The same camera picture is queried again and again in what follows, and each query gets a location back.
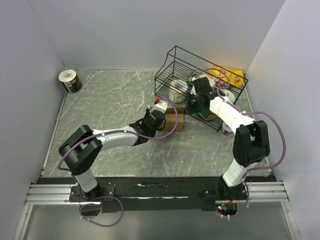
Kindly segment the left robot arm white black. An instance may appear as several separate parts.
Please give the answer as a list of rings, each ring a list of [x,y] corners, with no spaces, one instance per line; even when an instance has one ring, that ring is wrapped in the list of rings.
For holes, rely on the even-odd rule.
[[[148,110],[143,118],[123,128],[93,130],[88,125],[79,127],[58,149],[61,160],[58,168],[69,171],[87,201],[101,195],[91,166],[101,151],[117,147],[133,147],[155,137],[165,121],[165,111]]]

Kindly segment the brown cardboard box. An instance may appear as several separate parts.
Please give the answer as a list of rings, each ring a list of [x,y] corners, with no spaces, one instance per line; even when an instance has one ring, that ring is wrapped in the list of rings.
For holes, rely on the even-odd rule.
[[[175,128],[176,132],[182,132],[185,128],[185,113],[186,108],[185,107],[177,107],[177,119],[176,119],[176,112],[173,108],[168,108],[164,115],[165,115],[165,121],[161,124],[160,130],[165,132],[170,132],[176,125]]]

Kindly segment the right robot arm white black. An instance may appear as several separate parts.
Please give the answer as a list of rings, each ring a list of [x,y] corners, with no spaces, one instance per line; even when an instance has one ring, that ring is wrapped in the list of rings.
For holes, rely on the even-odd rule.
[[[220,177],[218,193],[223,199],[236,194],[248,170],[270,154],[268,126],[241,113],[222,90],[214,90],[207,77],[192,78],[186,109],[196,114],[207,109],[217,115],[234,133],[233,161]]]

